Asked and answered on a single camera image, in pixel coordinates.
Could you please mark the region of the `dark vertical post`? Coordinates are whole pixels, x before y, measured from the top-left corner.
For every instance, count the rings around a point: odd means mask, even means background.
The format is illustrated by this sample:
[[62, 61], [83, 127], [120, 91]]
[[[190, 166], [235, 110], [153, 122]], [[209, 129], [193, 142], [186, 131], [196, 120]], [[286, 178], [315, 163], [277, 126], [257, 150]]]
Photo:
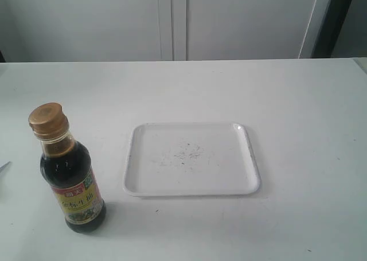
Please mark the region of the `dark vertical post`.
[[313, 59], [328, 59], [337, 43], [352, 0], [330, 0], [311, 53]]

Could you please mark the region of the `white plastic tray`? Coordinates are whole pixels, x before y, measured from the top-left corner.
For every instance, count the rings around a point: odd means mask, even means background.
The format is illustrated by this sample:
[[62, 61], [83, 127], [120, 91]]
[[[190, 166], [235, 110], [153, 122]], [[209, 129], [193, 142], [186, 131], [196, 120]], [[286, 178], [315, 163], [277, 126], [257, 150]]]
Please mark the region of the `white plastic tray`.
[[260, 184], [242, 124], [147, 123], [132, 132], [123, 177], [130, 196], [246, 196]]

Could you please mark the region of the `dark soy sauce bottle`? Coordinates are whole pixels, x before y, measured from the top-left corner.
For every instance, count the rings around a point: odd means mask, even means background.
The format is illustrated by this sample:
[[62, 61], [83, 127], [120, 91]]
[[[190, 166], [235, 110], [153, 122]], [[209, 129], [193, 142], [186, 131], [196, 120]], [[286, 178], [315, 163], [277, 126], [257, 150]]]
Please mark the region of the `dark soy sauce bottle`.
[[87, 148], [74, 139], [58, 103], [46, 103], [29, 115], [41, 143], [40, 171], [53, 191], [67, 226], [77, 233], [96, 230], [106, 217]]

